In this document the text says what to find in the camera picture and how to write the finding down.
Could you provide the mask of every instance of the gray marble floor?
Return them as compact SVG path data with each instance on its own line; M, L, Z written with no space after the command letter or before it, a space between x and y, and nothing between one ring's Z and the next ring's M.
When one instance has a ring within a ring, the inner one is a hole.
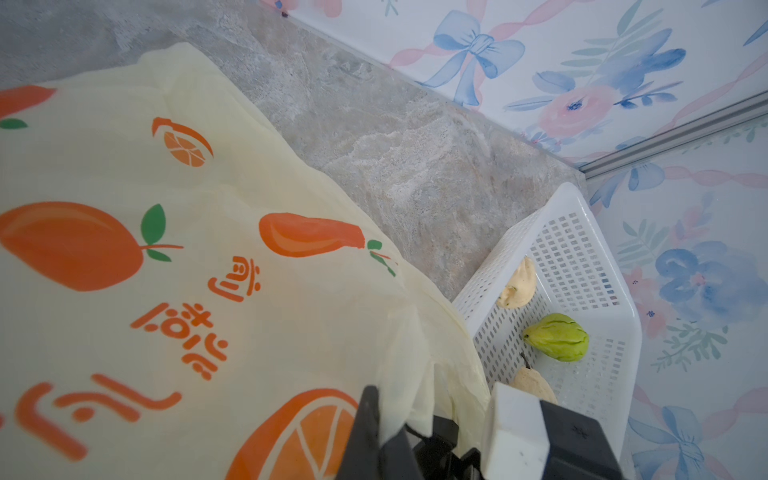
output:
M255 1L4 0L0 89L188 41L452 299L500 236L584 175Z

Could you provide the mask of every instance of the floral wallpaper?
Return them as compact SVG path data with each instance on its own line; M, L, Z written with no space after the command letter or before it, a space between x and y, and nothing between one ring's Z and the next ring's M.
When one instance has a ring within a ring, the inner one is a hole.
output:
M766 151L763 117L588 181L643 327L623 451L642 480L768 472Z
M252 0L580 167L768 88L765 0Z

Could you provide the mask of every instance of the orange slice print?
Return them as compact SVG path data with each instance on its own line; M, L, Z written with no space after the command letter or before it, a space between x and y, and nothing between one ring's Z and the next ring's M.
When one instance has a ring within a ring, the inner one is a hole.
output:
M152 121L152 136L163 136L165 147L178 161L190 167L202 167L214 157L214 150L203 135L168 118L157 117Z
M235 455L225 480L325 480L339 471L357 402L344 392L300 393Z

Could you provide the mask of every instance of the green chayote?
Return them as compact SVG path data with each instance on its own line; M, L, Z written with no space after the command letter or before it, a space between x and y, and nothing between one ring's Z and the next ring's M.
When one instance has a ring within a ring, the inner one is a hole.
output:
M589 335L568 315L552 313L523 332L525 342L561 362L577 362L589 350Z

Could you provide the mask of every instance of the fabric bag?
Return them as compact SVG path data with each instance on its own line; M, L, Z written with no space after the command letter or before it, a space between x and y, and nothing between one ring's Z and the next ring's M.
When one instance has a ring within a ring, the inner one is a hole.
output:
M0 92L8 478L332 478L435 405L478 446L462 319L188 44Z

